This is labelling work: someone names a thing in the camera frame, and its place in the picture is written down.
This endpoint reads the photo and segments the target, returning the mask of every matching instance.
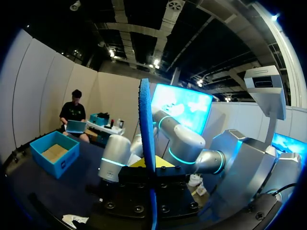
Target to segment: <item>blue foam pad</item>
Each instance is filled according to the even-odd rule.
[[[146,168],[155,172],[154,130],[148,79],[142,79],[139,91],[139,118]]]

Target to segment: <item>teal box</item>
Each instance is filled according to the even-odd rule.
[[[42,153],[55,144],[62,146],[68,151],[55,163],[52,163],[45,158]],[[68,167],[78,158],[80,143],[55,131],[30,143],[30,148],[36,163],[49,174],[59,179]]]
[[[106,126],[109,122],[109,119],[99,118],[96,116],[97,114],[92,114],[90,116],[90,122],[98,125],[98,126]]]

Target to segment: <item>person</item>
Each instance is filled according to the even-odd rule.
[[[61,122],[63,123],[61,126],[61,132],[64,135],[68,135],[68,133],[65,131],[65,126],[67,125],[68,120],[73,121],[83,121],[85,122],[85,109],[83,105],[79,103],[80,98],[82,97],[82,92],[80,90],[75,90],[72,92],[72,101],[66,102],[61,110],[61,113],[59,115]],[[85,133],[71,133],[77,138],[80,138],[81,140],[84,140],[86,142],[90,142],[88,136]]]

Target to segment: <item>blue laptop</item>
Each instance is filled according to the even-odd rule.
[[[68,133],[84,133],[85,128],[86,128],[86,122],[68,120],[66,132],[68,132]]]

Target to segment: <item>large screen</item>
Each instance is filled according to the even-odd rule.
[[[302,162],[305,162],[307,143],[275,133],[272,140],[272,146],[274,146],[280,154],[282,152],[296,152],[300,154]]]
[[[209,94],[157,84],[152,105],[201,135],[209,115],[212,98],[213,96]]]

